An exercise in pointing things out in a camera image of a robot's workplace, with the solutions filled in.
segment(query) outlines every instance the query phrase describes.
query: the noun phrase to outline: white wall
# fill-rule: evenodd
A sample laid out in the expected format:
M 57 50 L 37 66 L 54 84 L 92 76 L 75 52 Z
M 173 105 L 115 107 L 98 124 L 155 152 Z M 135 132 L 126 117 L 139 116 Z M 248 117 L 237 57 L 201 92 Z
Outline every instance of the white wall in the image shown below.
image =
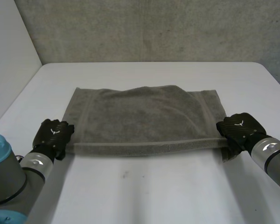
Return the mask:
M 13 0 L 0 0 L 0 118 L 41 67 Z

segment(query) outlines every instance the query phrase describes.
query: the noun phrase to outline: table surface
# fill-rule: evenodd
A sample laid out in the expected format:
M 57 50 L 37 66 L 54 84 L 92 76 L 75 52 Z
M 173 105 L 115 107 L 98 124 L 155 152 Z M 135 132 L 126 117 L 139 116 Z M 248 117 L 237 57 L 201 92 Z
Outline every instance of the table surface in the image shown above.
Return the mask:
M 248 112 L 280 140 L 280 85 L 258 63 L 52 63 L 37 72 L 0 120 L 25 155 L 46 118 L 61 119 L 76 87 L 127 90 L 178 85 L 217 90 L 227 115 Z M 280 224 L 280 188 L 247 152 L 56 161 L 28 223 Z

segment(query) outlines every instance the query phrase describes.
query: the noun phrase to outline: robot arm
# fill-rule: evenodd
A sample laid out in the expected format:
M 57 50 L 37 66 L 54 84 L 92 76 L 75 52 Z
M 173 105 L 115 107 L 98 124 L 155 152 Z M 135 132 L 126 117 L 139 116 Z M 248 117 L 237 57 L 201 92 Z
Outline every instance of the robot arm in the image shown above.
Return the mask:
M 267 135 L 250 114 L 226 117 L 217 123 L 217 130 L 227 138 L 230 157 L 248 151 L 254 162 L 280 186 L 280 141 Z
M 74 126 L 59 120 L 42 122 L 33 150 L 19 163 L 0 135 L 0 224 L 26 221 L 54 164 L 65 157 Z

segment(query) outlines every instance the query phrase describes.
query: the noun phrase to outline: concrete wall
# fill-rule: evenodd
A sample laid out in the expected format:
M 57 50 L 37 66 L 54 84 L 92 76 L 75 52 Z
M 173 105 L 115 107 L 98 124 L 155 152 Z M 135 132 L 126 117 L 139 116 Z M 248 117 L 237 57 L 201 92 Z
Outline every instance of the concrete wall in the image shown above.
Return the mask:
M 43 64 L 258 62 L 280 83 L 280 0 L 16 0 Z
M 41 65 L 15 3 L 0 0 L 0 118 Z

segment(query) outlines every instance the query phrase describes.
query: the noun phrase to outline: gray towel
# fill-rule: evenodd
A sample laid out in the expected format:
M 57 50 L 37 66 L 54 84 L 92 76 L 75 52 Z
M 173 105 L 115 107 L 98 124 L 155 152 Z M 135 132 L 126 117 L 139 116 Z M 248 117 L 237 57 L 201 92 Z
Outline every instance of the gray towel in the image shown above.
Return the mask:
M 143 156 L 223 148 L 216 129 L 225 117 L 215 90 L 177 86 L 127 91 L 76 88 L 63 120 L 75 125 L 67 152 Z

